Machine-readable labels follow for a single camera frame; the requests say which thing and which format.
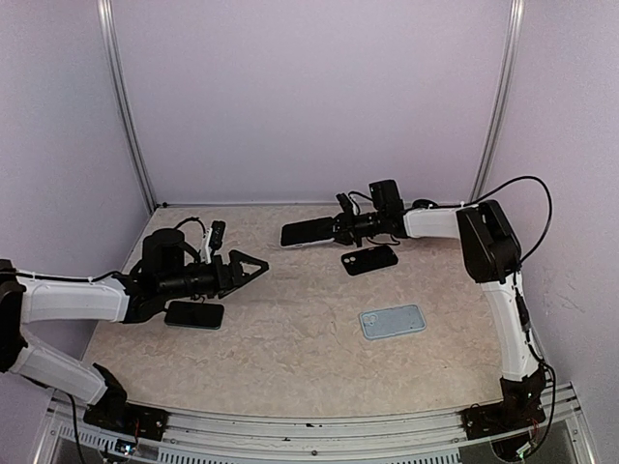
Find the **black phone case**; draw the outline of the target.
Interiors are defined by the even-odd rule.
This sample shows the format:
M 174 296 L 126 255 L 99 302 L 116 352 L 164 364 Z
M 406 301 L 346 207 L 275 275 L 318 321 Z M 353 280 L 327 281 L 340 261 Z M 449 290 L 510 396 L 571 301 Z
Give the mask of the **black phone case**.
M 349 276 L 393 267 L 398 264 L 398 257 L 390 246 L 372 246 L 345 253 L 340 259 Z

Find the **green edged smartphone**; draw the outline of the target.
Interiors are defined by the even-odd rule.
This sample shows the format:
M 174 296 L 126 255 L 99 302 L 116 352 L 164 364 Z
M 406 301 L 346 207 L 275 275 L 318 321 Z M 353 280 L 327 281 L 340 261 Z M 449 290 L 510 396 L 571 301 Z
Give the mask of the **green edged smartphone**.
M 172 302 L 163 319 L 167 326 L 218 330 L 224 315 L 222 304 Z

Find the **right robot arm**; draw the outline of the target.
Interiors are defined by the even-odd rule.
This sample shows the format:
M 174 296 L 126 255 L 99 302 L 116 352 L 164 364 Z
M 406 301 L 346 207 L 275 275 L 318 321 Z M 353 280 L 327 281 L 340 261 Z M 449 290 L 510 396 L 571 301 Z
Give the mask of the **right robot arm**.
M 481 286 L 499 335 L 503 400 L 494 418 L 503 428 L 518 427 L 531 415 L 533 398 L 545 388 L 545 369 L 533 345 L 521 288 L 521 246 L 500 204 L 489 198 L 456 205 L 418 199 L 405 207 L 395 181 L 376 182 L 369 189 L 371 213 L 361 212 L 351 199 L 353 191 L 336 195 L 342 212 L 332 226 L 335 241 L 359 246 L 364 239 L 389 235 L 395 240 L 460 242 L 464 268 Z

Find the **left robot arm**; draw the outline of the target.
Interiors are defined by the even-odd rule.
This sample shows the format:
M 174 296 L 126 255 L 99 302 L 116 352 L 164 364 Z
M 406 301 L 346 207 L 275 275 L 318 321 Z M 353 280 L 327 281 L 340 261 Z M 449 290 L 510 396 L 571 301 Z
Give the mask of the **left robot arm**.
M 129 428 L 135 409 L 113 374 L 57 350 L 26 330 L 35 322 L 92 320 L 141 324 L 190 297 L 222 299 L 265 274 L 269 265 L 233 249 L 218 254 L 222 222 L 194 248 L 178 228 L 162 228 L 142 242 L 127 274 L 97 277 L 28 274 L 1 262 L 1 370 L 63 391 L 96 407 L 117 430 Z

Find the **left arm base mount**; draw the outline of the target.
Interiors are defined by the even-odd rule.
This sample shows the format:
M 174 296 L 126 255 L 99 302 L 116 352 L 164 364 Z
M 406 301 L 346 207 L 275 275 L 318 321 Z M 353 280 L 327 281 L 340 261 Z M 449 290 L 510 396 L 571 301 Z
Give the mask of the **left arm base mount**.
M 83 421 L 137 439 L 160 442 L 168 417 L 163 409 L 130 403 L 124 395 L 107 391 L 96 404 L 87 406 Z

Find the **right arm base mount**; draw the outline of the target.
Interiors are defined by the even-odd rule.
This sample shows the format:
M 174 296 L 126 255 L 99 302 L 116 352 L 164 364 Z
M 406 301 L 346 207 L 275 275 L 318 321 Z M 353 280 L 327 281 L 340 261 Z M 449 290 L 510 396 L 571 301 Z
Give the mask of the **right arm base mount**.
M 468 440 L 517 431 L 544 422 L 541 389 L 518 383 L 501 385 L 502 400 L 486 405 L 472 405 L 459 414 Z

